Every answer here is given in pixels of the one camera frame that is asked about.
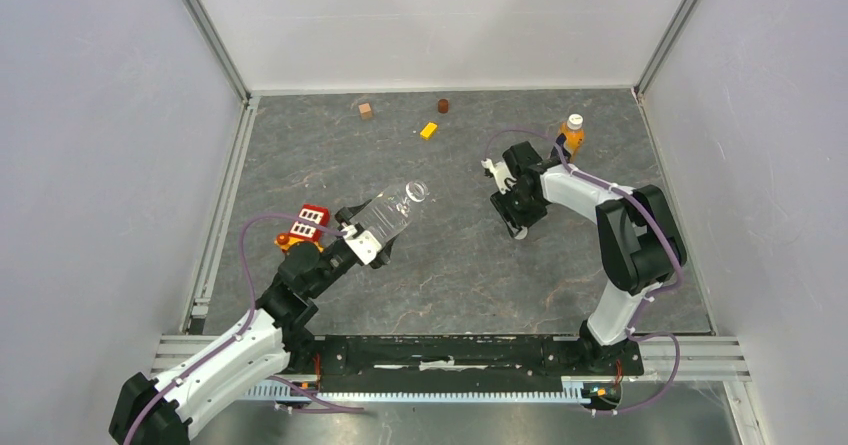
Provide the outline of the clear plastic bottle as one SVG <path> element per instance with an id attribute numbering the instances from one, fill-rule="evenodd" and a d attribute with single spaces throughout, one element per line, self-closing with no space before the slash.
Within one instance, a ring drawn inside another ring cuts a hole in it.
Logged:
<path id="1" fill-rule="evenodd" d="M 403 232 L 421 214 L 429 188 L 422 180 L 390 185 L 354 216 L 354 221 L 382 246 Z"/>

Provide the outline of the orange tea bottle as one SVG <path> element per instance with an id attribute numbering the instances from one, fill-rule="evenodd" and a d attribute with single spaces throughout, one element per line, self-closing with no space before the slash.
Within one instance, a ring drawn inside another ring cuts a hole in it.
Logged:
<path id="1" fill-rule="evenodd" d="M 573 113 L 560 125 L 556 144 L 571 163 L 585 140 L 584 118 Z"/>

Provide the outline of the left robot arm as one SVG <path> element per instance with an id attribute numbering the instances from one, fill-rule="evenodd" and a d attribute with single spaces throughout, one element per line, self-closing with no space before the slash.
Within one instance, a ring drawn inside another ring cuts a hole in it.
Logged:
<path id="1" fill-rule="evenodd" d="M 396 237 L 419 214 L 415 205 L 377 197 L 342 208 L 336 229 L 294 217 L 294 224 L 334 241 L 326 247 L 310 240 L 291 245 L 271 285 L 252 295 L 252 305 L 229 330 L 156 377 L 137 373 L 127 379 L 109 435 L 118 444 L 188 444 L 259 382 L 285 369 L 306 370 L 314 359 L 306 325 L 317 312 L 315 298 L 356 265 L 386 265 Z"/>

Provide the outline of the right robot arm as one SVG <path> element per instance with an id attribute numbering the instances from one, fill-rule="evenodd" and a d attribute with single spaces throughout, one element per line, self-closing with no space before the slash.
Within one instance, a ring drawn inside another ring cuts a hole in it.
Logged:
<path id="1" fill-rule="evenodd" d="M 498 188 L 490 201 L 514 239 L 526 237 L 549 207 L 567 208 L 595 224 L 607 284 L 580 327 L 576 360 L 602 373 L 624 352 L 643 305 L 670 278 L 680 279 L 687 251 L 663 191 L 621 186 L 583 172 L 564 158 L 542 158 L 529 142 L 501 160 L 482 160 Z"/>

